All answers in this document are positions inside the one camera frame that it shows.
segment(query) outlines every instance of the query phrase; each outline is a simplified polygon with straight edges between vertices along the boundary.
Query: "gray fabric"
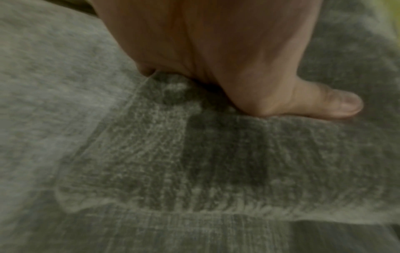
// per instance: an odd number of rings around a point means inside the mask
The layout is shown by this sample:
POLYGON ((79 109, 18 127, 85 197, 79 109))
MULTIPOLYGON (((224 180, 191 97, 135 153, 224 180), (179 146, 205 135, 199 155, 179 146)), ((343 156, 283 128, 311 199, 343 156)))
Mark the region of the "gray fabric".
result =
POLYGON ((10 0, 0 14, 0 252, 399 251, 380 224, 400 223, 400 51, 360 1, 325 3, 300 69, 365 100, 330 123, 144 80, 82 13, 10 0))

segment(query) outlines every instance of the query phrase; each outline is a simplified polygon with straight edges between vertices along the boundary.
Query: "skin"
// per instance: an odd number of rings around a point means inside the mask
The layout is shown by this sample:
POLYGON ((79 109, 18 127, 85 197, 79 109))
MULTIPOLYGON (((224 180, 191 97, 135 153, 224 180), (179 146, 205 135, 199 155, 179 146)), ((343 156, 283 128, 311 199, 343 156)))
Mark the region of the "skin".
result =
POLYGON ((220 85, 244 113, 322 119, 356 115, 354 93, 302 80, 297 69, 323 0, 92 0, 138 70, 220 85))

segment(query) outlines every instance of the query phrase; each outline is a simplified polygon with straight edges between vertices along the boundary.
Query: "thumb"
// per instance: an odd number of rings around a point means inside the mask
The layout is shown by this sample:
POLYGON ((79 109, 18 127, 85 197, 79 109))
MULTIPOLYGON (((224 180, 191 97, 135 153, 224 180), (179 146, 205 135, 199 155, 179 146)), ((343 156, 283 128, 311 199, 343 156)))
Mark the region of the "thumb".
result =
POLYGON ((343 119, 356 115, 363 107, 362 99, 352 92, 298 78, 289 103, 281 111, 313 118, 343 119))

